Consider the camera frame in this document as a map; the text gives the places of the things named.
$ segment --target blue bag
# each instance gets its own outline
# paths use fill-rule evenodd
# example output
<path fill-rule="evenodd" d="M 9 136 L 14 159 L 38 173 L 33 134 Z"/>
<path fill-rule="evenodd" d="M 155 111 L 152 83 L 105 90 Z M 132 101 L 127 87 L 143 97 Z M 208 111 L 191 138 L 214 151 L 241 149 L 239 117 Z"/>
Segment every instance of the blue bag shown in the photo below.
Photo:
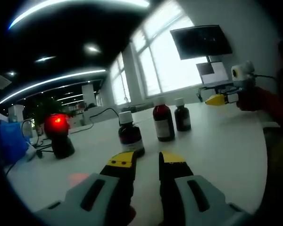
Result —
<path fill-rule="evenodd" d="M 0 158 L 3 158 L 4 163 L 15 163 L 25 155 L 27 149 L 20 123 L 0 121 Z"/>

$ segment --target desk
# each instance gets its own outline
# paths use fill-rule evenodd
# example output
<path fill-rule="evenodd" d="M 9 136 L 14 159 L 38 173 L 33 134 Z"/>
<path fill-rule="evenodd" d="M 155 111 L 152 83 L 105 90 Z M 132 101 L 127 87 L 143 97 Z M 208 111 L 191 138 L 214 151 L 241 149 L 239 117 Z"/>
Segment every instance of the desk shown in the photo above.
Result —
<path fill-rule="evenodd" d="M 202 175 L 225 194 L 227 202 L 249 213 L 261 203 L 267 155 L 257 114 L 241 112 L 235 105 L 186 106 L 192 131 L 176 132 L 174 142 L 157 140 L 152 109 L 133 114 L 146 154 L 137 162 L 131 202 L 137 215 L 130 225 L 158 225 L 163 219 L 158 180 L 158 153 L 162 150 L 181 155 L 195 175 Z M 90 130 L 69 136 L 76 150 L 73 156 L 56 160 L 51 153 L 44 153 L 43 159 L 20 161 L 8 178 L 32 211 L 63 200 L 73 178 L 99 173 L 110 157 L 121 151 L 118 128 L 117 119 L 96 123 Z"/>

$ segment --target ceiling light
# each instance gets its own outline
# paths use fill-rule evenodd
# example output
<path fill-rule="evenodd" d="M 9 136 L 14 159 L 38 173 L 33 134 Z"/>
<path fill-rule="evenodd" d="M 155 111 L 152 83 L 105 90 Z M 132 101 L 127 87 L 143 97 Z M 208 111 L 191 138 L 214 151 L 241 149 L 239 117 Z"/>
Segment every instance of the ceiling light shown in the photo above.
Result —
<path fill-rule="evenodd" d="M 64 1 L 74 1 L 74 0 L 46 0 L 42 3 L 39 3 L 33 7 L 31 7 L 30 9 L 28 9 L 27 11 L 25 11 L 24 13 L 22 13 L 21 15 L 19 15 L 12 23 L 11 25 L 9 26 L 8 29 L 10 29 L 12 26 L 14 26 L 15 24 L 17 24 L 19 21 L 23 20 L 25 17 L 27 17 L 28 15 L 42 9 L 42 8 L 45 8 L 47 6 L 50 6 L 50 5 L 54 5 L 54 4 L 57 4 L 57 3 L 61 3 L 61 2 L 64 2 Z M 145 0 L 108 0 L 108 1 L 113 1 L 113 2 L 124 2 L 124 3 L 129 3 L 129 4 L 134 4 L 136 6 L 139 6 L 139 7 L 148 7 L 149 6 L 149 3 Z"/>
<path fill-rule="evenodd" d="M 97 53 L 100 52 L 99 49 L 97 49 L 97 48 L 94 47 L 94 46 L 88 46 L 87 48 L 88 48 L 88 50 L 91 51 L 91 52 L 97 52 Z"/>
<path fill-rule="evenodd" d="M 39 82 L 37 84 L 34 84 L 32 86 L 29 86 L 29 87 L 26 87 L 16 93 L 13 93 L 11 95 L 9 95 L 8 97 L 4 98 L 3 100 L 0 101 L 0 104 L 4 103 L 5 101 L 7 101 L 8 99 L 14 97 L 15 95 L 19 94 L 19 93 L 22 93 L 26 90 L 29 90 L 31 88 L 34 88 L 34 87 L 37 87 L 37 86 L 40 86 L 40 85 L 43 85 L 43 84 L 46 84 L 46 83 L 49 83 L 49 82 L 53 82 L 53 81 L 57 81 L 57 80 L 60 80 L 60 79 L 66 79 L 66 78 L 70 78 L 70 77 L 75 77 L 75 76 L 79 76 L 79 75 L 85 75 L 85 74 L 93 74 L 93 73 L 100 73 L 100 72 L 105 72 L 106 70 L 96 70 L 96 71 L 88 71 L 88 72 L 81 72 L 81 73 L 75 73 L 75 74 L 70 74 L 70 75 L 65 75 L 65 76 L 61 76 L 61 77 L 57 77 L 55 79 L 49 79 L 49 80 L 46 80 L 46 81 L 43 81 L 43 82 Z"/>
<path fill-rule="evenodd" d="M 45 60 L 50 60 L 50 59 L 53 59 L 53 58 L 56 58 L 56 56 L 42 57 L 42 58 L 36 60 L 35 63 L 44 62 Z"/>
<path fill-rule="evenodd" d="M 83 94 L 75 95 L 75 96 L 72 96 L 72 97 L 66 97 L 66 98 L 62 98 L 62 99 L 59 99 L 59 100 L 65 100 L 65 99 L 69 99 L 69 98 L 73 98 L 73 97 L 79 97 L 79 96 L 83 96 Z"/>
<path fill-rule="evenodd" d="M 81 101 L 84 101 L 84 100 L 77 100 L 77 101 L 74 101 L 74 102 L 70 102 L 70 103 L 67 103 L 67 104 L 63 104 L 62 106 L 64 106 L 64 105 L 69 105 L 69 104 L 74 104 L 74 103 L 78 103 L 78 102 L 81 102 Z"/>

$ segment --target bottle label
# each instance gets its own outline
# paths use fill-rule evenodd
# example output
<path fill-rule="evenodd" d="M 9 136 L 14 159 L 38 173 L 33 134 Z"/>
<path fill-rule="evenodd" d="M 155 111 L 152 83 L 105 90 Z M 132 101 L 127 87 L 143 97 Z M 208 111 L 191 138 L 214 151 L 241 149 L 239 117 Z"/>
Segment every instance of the bottle label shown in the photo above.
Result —
<path fill-rule="evenodd" d="M 183 125 L 184 126 L 190 126 L 191 125 L 191 120 L 190 117 L 186 118 L 183 120 Z"/>
<path fill-rule="evenodd" d="M 154 122 L 155 122 L 157 137 L 164 138 L 171 136 L 169 123 L 167 119 L 161 121 L 154 121 Z"/>
<path fill-rule="evenodd" d="M 139 151 L 143 149 L 143 143 L 142 140 L 139 140 L 135 143 L 132 144 L 121 144 L 123 148 L 123 152 L 134 152 L 134 151 Z"/>

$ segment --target window frame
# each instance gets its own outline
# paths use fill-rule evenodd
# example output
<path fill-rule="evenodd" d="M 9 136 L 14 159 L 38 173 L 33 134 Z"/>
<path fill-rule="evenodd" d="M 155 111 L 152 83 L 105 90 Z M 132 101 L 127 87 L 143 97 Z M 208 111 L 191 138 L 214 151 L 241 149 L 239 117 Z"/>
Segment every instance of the window frame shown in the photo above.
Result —
<path fill-rule="evenodd" d="M 172 93 L 172 92 L 176 92 L 176 91 L 180 91 L 180 90 L 185 90 L 185 89 L 190 89 L 190 88 L 200 88 L 200 87 L 203 87 L 203 85 L 200 83 L 200 84 L 195 84 L 195 85 L 191 85 L 191 86 L 187 86 L 187 87 L 184 87 L 184 88 L 179 88 L 179 89 L 175 89 L 175 90 L 171 90 L 171 91 L 167 91 L 167 92 L 163 92 L 162 91 L 162 87 L 161 87 L 161 83 L 160 83 L 160 80 L 159 80 L 159 75 L 158 75 L 158 70 L 157 70 L 157 66 L 155 64 L 155 61 L 154 61 L 154 57 L 153 57 L 153 53 L 152 53 L 152 49 L 151 49 L 151 45 L 153 43 L 153 41 L 159 37 L 162 33 L 164 33 L 165 31 L 167 31 L 173 24 L 175 24 L 176 22 L 180 21 L 181 19 L 187 17 L 186 14 L 181 14 L 179 15 L 178 17 L 176 17 L 174 20 L 172 20 L 171 22 L 169 22 L 167 25 L 165 25 L 164 27 L 162 27 L 160 30 L 158 30 L 156 32 L 156 34 L 152 37 L 152 38 L 149 38 L 145 29 L 144 29 L 144 23 L 135 31 L 135 33 L 139 30 L 142 32 L 144 38 L 145 38 L 145 46 L 142 47 L 140 50 L 136 51 L 136 48 L 135 48 L 135 45 L 134 45 L 134 41 L 133 39 L 131 38 L 131 42 L 133 44 L 133 54 L 136 55 L 136 60 L 137 60 L 137 65 L 138 65 L 138 69 L 139 71 L 141 72 L 141 81 L 142 81 L 142 86 L 143 86 L 143 89 L 144 89 L 144 93 L 145 93 L 145 98 L 146 99 L 150 99 L 150 98 L 153 98 L 153 97 L 158 97 L 158 96 L 161 96 L 163 94 L 168 94 L 168 93 Z M 141 58 L 140 58 L 140 55 L 143 51 L 145 51 L 147 48 L 149 48 L 150 50 L 150 55 L 151 55 L 151 60 L 153 61 L 153 64 L 154 64 L 154 69 L 155 69 L 155 73 L 156 73 L 156 77 L 157 77 L 157 80 L 158 80 L 158 85 L 159 85 L 159 89 L 160 89 L 160 93 L 158 94 L 154 94 L 154 95 L 148 95 L 148 90 L 147 90 L 147 82 L 146 82 L 146 78 L 145 78 L 145 74 L 144 74 L 144 69 L 143 69 L 143 66 L 142 66 L 142 62 L 141 62 Z"/>
<path fill-rule="evenodd" d="M 115 97 L 114 97 L 114 91 L 112 90 L 114 104 L 116 104 L 117 106 L 125 105 L 125 104 L 128 104 L 128 103 L 131 103 L 131 97 L 129 97 L 129 98 L 130 98 L 130 100 L 129 100 L 128 97 L 126 96 L 126 91 L 125 91 L 125 86 L 124 86 L 124 80 L 123 80 L 122 73 L 124 72 L 126 77 L 127 77 L 127 75 L 126 75 L 126 71 L 125 71 L 125 65 L 124 65 L 123 69 L 121 69 L 121 66 L 120 66 L 120 63 L 119 63 L 120 55 L 122 56 L 122 59 L 123 59 L 123 54 L 122 54 L 122 52 L 120 52 L 120 54 L 118 54 L 117 57 L 116 57 L 116 59 L 113 61 L 113 64 L 114 64 L 114 63 L 117 64 L 117 68 L 118 68 L 117 74 L 116 74 L 115 76 L 112 76 L 112 74 L 111 74 L 111 69 L 110 69 L 110 73 L 109 73 L 109 74 L 110 74 L 109 76 L 110 76 L 110 80 L 111 80 L 111 88 L 112 88 L 112 89 L 113 89 L 113 81 L 114 81 L 115 79 L 117 79 L 118 76 L 120 76 L 120 77 L 121 77 L 121 80 L 122 80 L 122 87 L 123 87 L 123 91 L 124 91 L 124 95 L 125 95 L 125 98 L 124 98 L 124 101 L 125 101 L 125 102 L 124 102 L 124 103 L 122 103 L 122 104 L 117 104 L 117 103 L 116 103 L 116 100 L 115 100 Z"/>

